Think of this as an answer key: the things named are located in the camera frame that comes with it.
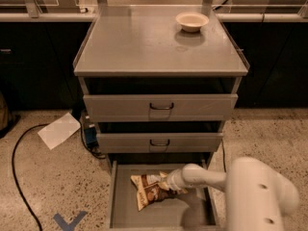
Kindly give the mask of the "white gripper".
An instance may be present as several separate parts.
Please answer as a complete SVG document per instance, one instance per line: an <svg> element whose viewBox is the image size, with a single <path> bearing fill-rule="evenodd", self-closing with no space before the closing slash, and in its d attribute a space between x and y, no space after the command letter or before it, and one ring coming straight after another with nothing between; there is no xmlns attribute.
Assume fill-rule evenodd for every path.
<svg viewBox="0 0 308 231"><path fill-rule="evenodd" d="M182 190L185 187L185 182L182 177L182 170L176 169L169 173L164 179L164 183L169 189L173 191Z"/></svg>

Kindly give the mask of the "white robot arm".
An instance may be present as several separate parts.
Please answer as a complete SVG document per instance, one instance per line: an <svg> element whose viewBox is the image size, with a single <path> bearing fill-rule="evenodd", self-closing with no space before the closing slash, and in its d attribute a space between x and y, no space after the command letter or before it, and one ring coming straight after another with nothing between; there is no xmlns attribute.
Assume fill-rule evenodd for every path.
<svg viewBox="0 0 308 231"><path fill-rule="evenodd" d="M226 231L285 231L283 217L296 211L296 186L265 163L241 157L226 172L187 164L167 175L173 190L212 187L225 193Z"/></svg>

